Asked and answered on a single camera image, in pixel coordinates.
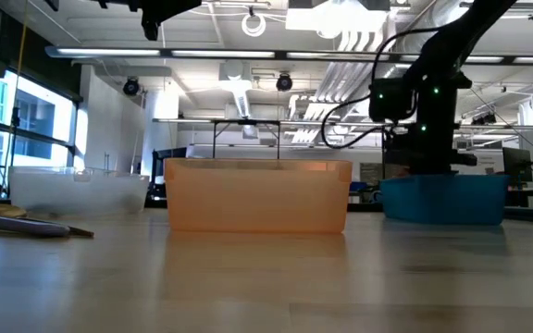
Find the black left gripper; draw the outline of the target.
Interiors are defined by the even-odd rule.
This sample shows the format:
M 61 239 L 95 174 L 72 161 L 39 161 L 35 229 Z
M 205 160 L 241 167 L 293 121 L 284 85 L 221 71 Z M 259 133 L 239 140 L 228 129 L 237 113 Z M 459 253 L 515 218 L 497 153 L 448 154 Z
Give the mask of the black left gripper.
M 197 8 L 202 0 L 130 0 L 130 10 L 140 9 L 141 25 L 148 41 L 156 41 L 161 24 L 183 12 Z

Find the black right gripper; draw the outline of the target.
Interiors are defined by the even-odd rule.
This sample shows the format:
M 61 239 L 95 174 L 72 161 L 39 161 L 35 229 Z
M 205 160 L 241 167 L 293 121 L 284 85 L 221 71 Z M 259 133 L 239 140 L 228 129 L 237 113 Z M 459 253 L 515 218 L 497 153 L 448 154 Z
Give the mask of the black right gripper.
M 475 167 L 477 157 L 459 153 L 438 143 L 421 143 L 412 138 L 392 138 L 385 141 L 387 164 L 407 167 L 411 175 L 454 174 L 452 165 Z

